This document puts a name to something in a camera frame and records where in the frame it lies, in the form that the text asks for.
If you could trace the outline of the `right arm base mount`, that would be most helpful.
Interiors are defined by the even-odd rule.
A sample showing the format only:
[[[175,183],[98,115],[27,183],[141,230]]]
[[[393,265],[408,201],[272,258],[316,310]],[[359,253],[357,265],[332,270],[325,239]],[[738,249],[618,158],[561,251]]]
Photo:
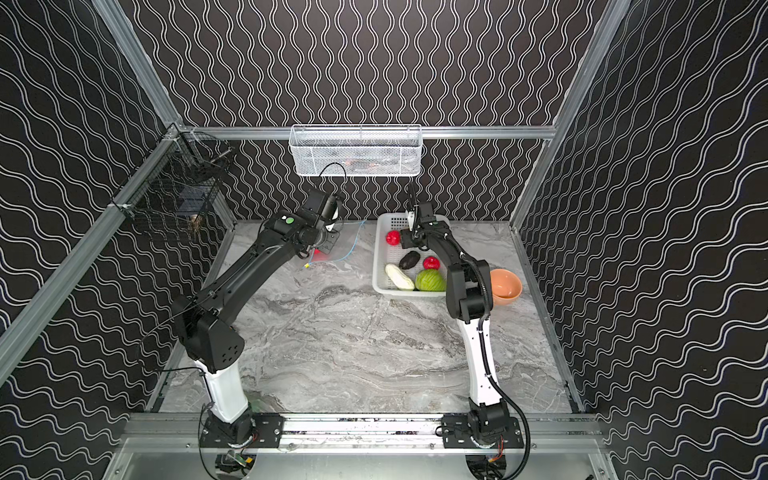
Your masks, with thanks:
[[[434,433],[446,449],[492,449],[498,448],[500,441],[505,448],[525,446],[518,419],[504,414],[491,418],[475,412],[445,414]]]

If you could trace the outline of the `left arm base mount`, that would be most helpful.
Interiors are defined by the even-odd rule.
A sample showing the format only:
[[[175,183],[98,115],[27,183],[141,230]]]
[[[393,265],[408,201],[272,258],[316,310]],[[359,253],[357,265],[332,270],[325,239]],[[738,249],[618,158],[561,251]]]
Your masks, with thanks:
[[[199,434],[204,448],[277,448],[285,418],[277,413],[244,412],[233,423],[208,413]]]

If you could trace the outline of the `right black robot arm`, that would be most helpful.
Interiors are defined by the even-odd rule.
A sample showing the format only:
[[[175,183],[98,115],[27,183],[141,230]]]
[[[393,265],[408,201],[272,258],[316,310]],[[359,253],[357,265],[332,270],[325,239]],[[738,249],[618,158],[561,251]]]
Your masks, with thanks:
[[[468,419],[477,440],[530,432],[523,410],[499,385],[490,341],[493,309],[490,267],[469,254],[450,226],[434,216],[411,213],[401,231],[406,247],[426,248],[446,267],[445,302],[457,321],[470,374]]]

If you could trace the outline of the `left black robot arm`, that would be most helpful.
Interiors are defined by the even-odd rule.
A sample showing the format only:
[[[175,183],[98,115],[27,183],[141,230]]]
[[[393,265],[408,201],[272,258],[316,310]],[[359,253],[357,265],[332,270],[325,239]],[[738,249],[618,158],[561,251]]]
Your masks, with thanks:
[[[238,442],[250,406],[238,366],[245,340],[233,327],[234,321],[285,263],[316,250],[330,252],[338,238],[338,220],[337,196],[312,188],[298,210],[279,210],[265,220],[256,240],[216,280],[174,301],[173,329],[187,356],[204,374],[211,414],[236,430]]]

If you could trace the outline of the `clear zip top bag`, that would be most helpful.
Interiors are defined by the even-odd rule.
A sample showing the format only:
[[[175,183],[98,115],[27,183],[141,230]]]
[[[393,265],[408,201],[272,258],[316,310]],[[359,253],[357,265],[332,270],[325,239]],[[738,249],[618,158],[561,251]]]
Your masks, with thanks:
[[[365,224],[365,220],[338,221],[328,231],[327,238],[323,243],[316,248],[326,253],[329,256],[329,259],[323,262],[311,263],[311,255],[314,252],[314,249],[310,252],[304,267],[309,269],[314,265],[341,262],[347,259],[355,249]]]

